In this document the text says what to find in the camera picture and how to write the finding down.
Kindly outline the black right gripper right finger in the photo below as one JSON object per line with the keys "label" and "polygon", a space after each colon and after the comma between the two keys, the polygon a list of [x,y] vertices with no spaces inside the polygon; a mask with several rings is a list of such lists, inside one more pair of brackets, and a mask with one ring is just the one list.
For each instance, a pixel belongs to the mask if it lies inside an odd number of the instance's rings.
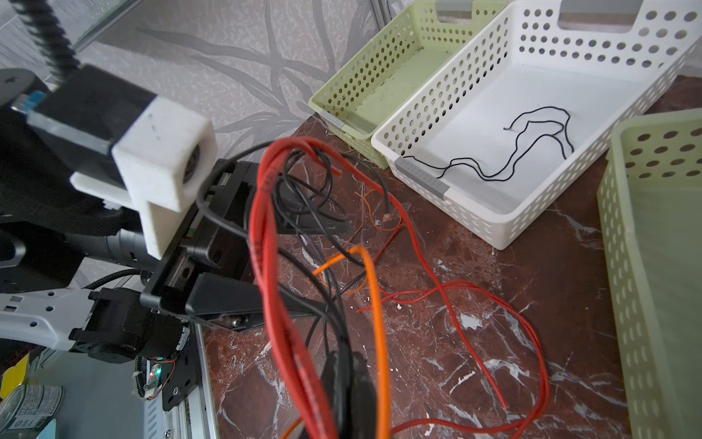
{"label": "black right gripper right finger", "polygon": [[377,426],[377,392],[366,358],[353,353],[353,437],[375,438]]}

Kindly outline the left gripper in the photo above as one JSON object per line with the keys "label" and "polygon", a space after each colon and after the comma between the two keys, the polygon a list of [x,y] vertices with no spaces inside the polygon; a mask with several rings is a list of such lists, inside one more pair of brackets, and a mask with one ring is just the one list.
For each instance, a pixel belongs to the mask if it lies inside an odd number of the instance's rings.
{"label": "left gripper", "polygon": [[[270,213],[280,235],[346,235],[348,219],[336,221],[321,211],[295,213],[272,205],[258,211],[258,222]],[[253,284],[245,239],[227,232],[194,207],[155,268],[141,305],[211,329],[247,331],[265,325],[263,297]]]}

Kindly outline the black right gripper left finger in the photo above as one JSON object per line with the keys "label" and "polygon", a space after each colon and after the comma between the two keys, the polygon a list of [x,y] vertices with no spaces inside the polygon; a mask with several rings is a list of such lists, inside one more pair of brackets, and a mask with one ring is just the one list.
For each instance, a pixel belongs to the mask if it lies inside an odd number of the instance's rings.
{"label": "black right gripper left finger", "polygon": [[349,356],[333,351],[327,355],[321,382],[330,404],[339,438],[350,437],[350,393],[352,369]]}

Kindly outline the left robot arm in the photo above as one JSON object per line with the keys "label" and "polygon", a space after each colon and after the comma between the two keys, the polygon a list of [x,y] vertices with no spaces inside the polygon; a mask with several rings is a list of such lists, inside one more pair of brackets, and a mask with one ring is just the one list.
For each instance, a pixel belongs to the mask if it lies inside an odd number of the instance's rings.
{"label": "left robot arm", "polygon": [[93,66],[1,72],[1,335],[124,363],[190,326],[264,323],[243,223],[256,164],[217,173],[207,117]]}

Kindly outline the left light green basket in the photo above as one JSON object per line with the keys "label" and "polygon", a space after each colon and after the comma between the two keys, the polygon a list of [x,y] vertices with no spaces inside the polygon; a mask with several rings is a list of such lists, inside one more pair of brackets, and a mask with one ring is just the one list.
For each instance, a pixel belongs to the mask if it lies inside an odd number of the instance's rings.
{"label": "left light green basket", "polygon": [[309,106],[367,161],[388,168],[371,144],[372,135],[506,5],[473,1],[468,23],[440,20],[440,14],[460,10],[455,2],[408,5],[313,95]]}

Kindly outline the light green basket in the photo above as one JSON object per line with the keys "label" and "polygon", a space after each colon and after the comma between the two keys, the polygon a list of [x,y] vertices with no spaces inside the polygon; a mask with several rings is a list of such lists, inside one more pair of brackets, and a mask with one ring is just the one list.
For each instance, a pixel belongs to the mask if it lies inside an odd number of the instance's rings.
{"label": "light green basket", "polygon": [[468,23],[440,20],[440,14],[460,10],[455,2],[408,5],[313,95],[309,106],[367,161],[388,168],[371,144],[372,135],[506,5],[473,1]]}
{"label": "light green basket", "polygon": [[701,113],[614,128],[597,199],[630,425],[701,435]]}

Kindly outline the white perforated basket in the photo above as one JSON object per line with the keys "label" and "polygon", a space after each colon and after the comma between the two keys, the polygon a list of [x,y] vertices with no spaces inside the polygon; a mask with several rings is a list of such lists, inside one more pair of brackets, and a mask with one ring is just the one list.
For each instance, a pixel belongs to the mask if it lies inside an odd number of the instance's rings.
{"label": "white perforated basket", "polygon": [[395,177],[498,250],[670,87],[698,1],[645,1],[625,33],[566,30],[557,1],[506,7],[372,137]]}

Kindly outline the right light green basket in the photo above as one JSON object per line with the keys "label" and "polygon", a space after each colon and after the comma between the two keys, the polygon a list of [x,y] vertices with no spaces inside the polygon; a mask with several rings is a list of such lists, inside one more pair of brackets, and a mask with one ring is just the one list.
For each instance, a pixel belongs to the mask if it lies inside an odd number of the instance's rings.
{"label": "right light green basket", "polygon": [[597,199],[630,425],[701,435],[701,113],[614,128]]}

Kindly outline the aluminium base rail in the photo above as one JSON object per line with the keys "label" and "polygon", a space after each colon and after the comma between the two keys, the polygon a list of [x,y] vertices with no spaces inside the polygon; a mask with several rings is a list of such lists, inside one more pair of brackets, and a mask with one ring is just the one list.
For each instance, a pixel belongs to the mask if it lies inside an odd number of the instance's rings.
{"label": "aluminium base rail", "polygon": [[135,360],[135,391],[144,403],[145,438],[219,436],[203,329],[193,325],[172,360]]}

